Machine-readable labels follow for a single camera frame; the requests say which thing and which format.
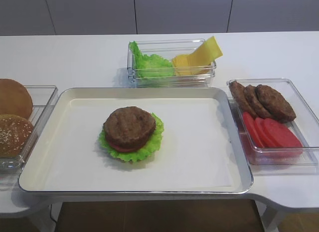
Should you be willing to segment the silver metal serving tray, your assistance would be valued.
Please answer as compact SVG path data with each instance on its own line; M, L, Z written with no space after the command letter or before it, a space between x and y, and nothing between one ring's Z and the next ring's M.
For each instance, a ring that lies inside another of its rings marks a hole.
M98 136L116 109L137 106L164 125L161 147L124 163ZM64 91L22 173L32 193L243 194L253 176L226 93L218 88L72 88Z

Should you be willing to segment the red tomato slice right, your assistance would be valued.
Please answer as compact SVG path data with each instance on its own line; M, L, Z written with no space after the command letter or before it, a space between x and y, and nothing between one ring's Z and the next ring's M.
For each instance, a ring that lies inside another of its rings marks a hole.
M262 122L264 140L269 148L302 148L300 140L284 124L267 118Z

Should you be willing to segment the yellow cheese slice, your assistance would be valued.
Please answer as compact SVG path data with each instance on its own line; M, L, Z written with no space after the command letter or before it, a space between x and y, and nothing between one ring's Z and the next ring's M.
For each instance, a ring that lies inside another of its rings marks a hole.
M208 66L212 61L223 55L215 36L210 37L202 43L193 53L188 57L189 66Z

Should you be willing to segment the sesame bun front right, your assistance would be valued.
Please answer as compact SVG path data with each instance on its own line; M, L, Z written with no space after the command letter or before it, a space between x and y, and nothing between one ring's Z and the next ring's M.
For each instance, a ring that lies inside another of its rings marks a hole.
M17 115L0 115L0 157L18 156L28 137L33 131L33 124Z

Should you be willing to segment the brown patty left in container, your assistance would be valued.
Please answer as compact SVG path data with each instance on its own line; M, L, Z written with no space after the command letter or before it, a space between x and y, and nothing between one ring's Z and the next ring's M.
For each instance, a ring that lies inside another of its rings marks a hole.
M238 83L237 81L232 81L229 84L229 89L233 99L237 102L242 112L248 112L253 117L253 119L255 119L258 115L255 112L255 110L250 106L250 104L248 103L245 97L245 94L244 94L245 87L242 84Z

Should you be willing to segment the clear plastic bun container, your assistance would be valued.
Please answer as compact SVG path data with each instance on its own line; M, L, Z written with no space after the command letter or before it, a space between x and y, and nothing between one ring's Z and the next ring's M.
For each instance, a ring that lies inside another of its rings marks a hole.
M1 172L14 173L23 167L23 164L30 156L58 99L58 88L55 85L27 85L26 89L30 93L33 101L33 110L29 117L29 121L33 124L34 128L23 146L22 151L16 157L1 157Z

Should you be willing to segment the brown patty in container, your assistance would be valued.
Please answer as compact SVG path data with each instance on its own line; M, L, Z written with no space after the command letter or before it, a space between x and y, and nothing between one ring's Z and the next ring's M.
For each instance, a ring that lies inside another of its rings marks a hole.
M260 118L271 118L273 115L260 103L256 94L256 87L248 85L244 88L244 95L252 109Z
M232 81L229 84L229 89L233 99L237 102L242 112L248 112L253 117L253 119L255 119L258 115L255 112L255 110L250 106L250 104L248 103L245 97L245 94L244 94L245 87L242 84L238 83L237 81Z
M273 119L288 123L296 119L296 114L284 96L268 85L259 84L255 89L259 102L272 115Z

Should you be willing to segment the red tomato slice middle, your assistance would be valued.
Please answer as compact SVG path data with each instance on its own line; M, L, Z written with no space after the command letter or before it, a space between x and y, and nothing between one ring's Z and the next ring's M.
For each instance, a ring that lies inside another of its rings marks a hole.
M265 129L263 127L264 119L260 117L256 117L254 120L255 129L264 144L264 147L267 148L276 148L276 144L273 140L266 134Z

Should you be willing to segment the green lettuce leaves in container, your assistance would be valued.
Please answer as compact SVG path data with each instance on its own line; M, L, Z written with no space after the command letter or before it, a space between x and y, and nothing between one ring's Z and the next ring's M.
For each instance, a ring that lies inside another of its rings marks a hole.
M175 76L173 65L169 60L157 54L141 53L135 41L129 43L129 49L133 54L133 69L136 70L137 78Z

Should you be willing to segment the brown cooked burger patty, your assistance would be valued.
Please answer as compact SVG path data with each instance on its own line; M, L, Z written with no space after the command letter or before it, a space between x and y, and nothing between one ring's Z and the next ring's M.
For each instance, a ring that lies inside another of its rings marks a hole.
M156 129L156 121L139 107L123 107L110 114L103 129L108 143L131 149L145 144Z

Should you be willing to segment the red tomato slice on burger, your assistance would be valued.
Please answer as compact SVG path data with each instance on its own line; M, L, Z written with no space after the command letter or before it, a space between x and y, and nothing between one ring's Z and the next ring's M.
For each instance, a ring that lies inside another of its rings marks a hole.
M137 142L137 143L115 143L112 141L107 141L107 143L117 152L129 153L129 152L137 151L138 149L142 148L146 144L146 141Z

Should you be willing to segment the clear plastic lettuce cheese container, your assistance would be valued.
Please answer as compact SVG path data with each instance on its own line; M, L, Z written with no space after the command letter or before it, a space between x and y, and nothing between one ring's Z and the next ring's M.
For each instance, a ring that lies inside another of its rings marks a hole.
M193 53L202 43L204 39L180 39L180 40L153 40L153 41L136 41L138 47L143 54L157 54L169 60L180 54ZM137 78L136 70L133 69L134 58L128 45L127 71L128 81L132 87L208 87L215 76L216 62L212 61L204 69L210 69L209 74L191 75L191 76L171 76L171 77L151 77Z

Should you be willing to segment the yellow cheese slices stack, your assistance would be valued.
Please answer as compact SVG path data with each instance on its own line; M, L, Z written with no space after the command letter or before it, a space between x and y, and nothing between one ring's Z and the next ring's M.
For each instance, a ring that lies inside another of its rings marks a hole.
M172 59L172 65L175 67L176 76L191 76L210 73L210 69L190 66L188 63L188 54L180 54L175 56Z

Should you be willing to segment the brown patty middle in container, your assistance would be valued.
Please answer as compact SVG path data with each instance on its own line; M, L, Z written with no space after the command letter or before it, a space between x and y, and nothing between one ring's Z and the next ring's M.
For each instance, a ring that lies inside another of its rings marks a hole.
M256 87L248 85L244 88L244 95L252 109L260 118L271 118L273 115L260 103L256 94Z

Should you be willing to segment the clear plastic patty tomato container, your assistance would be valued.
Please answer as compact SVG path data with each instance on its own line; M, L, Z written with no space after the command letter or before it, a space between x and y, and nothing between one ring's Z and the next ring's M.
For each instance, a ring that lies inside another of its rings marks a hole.
M288 123L277 122L284 124L294 133L302 143L302 148L258 148L244 125L243 112L230 92L229 101L233 116L236 120L245 155L250 164L283 167L315 166L318 164L316 156L319 154L319 120L289 79L233 79L227 82L228 87L232 81L237 81L244 87L248 85L257 87L262 84L274 88L290 103L297 116L294 121Z

